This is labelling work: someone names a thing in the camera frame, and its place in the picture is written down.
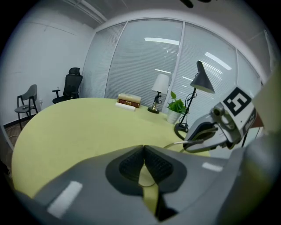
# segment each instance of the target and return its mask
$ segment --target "baseboard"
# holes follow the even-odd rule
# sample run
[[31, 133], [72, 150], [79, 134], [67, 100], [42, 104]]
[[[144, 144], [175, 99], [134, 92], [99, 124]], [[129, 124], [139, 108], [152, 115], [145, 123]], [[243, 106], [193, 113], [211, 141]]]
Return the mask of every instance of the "baseboard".
[[[29, 118], [28, 118], [27, 116], [21, 118], [21, 122], [25, 122], [25, 121], [27, 121], [27, 120], [29, 120]], [[11, 126], [14, 126], [14, 125], [16, 125], [16, 124], [19, 124], [19, 121], [18, 121], [18, 120], [15, 120], [15, 121], [13, 121], [13, 122], [10, 122], [10, 123], [5, 124], [5, 125], [4, 125], [4, 128], [6, 129], [6, 128], [11, 127]]]

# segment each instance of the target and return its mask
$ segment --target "black office chair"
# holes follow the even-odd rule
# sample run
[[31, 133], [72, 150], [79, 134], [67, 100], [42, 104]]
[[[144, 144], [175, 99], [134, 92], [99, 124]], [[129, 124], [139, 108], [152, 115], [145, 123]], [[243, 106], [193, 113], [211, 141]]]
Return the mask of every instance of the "black office chair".
[[[18, 100], [21, 99], [22, 101], [22, 106], [19, 106]], [[20, 118], [20, 113], [26, 113], [27, 117], [31, 119], [31, 110], [35, 109], [36, 113], [38, 113], [35, 101], [37, 99], [37, 85], [33, 84], [30, 86], [27, 92], [24, 94], [20, 95], [17, 97], [17, 108], [14, 110], [18, 114], [18, 121], [19, 121], [19, 126], [22, 130], [22, 124], [21, 124], [21, 118]], [[28, 100], [28, 105], [24, 104], [24, 100]]]
[[71, 68], [69, 70], [69, 74], [65, 77], [65, 88], [63, 90], [63, 96], [58, 96], [58, 92], [60, 91], [59, 89], [52, 91], [56, 92], [57, 94], [57, 97], [53, 99], [53, 103], [56, 104], [70, 99], [79, 98], [78, 88], [81, 84], [82, 78], [83, 77], [80, 75], [80, 68]]

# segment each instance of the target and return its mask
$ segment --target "lamp shade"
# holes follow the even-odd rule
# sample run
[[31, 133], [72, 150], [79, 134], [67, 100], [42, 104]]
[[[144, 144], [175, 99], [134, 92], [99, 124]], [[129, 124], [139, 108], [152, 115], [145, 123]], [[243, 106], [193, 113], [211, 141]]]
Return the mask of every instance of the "lamp shade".
[[169, 77], [164, 74], [159, 74], [154, 85], [152, 87], [153, 91], [158, 91], [163, 94], [167, 94], [168, 87], [169, 87]]
[[198, 74], [193, 79], [190, 86], [199, 89], [201, 91], [214, 94], [215, 93], [214, 88], [205, 72], [202, 62], [198, 61], [196, 64], [197, 64]]

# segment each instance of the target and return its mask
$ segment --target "white flower pot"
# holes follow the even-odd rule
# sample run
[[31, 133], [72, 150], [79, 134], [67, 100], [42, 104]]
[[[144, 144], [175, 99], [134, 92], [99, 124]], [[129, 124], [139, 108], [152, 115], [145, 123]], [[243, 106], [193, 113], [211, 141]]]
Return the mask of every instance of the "white flower pot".
[[172, 111], [169, 109], [168, 115], [167, 115], [167, 122], [174, 124], [179, 119], [180, 115], [181, 114], [179, 112], [175, 112], [175, 111]]

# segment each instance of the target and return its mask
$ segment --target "black lamp shade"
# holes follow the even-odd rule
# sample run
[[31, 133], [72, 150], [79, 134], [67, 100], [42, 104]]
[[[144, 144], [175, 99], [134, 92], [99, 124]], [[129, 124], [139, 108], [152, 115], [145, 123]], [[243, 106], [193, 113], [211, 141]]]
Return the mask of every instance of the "black lamp shade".
[[190, 86], [199, 89], [201, 91], [214, 94], [215, 93], [214, 88], [205, 72], [202, 62], [197, 61], [196, 64], [197, 64], [198, 74], [193, 79]]

